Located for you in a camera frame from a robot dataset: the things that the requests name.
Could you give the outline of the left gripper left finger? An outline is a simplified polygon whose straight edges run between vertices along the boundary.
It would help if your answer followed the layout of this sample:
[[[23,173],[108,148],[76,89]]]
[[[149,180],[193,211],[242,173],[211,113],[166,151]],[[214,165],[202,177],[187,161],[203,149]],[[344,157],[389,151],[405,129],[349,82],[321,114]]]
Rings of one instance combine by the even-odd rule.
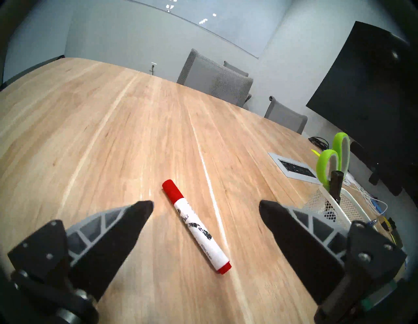
[[[7,256],[8,324],[97,324],[96,303],[134,248],[154,209],[138,201],[88,216],[65,229],[54,219]]]

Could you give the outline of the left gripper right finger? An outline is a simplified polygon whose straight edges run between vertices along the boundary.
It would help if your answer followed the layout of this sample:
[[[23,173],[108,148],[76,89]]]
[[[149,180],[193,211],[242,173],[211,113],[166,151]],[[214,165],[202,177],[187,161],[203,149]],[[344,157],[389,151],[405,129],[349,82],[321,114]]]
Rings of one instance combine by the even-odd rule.
[[[316,324],[399,324],[395,276],[406,254],[363,221],[346,230],[322,215],[261,200],[259,213],[318,308]]]

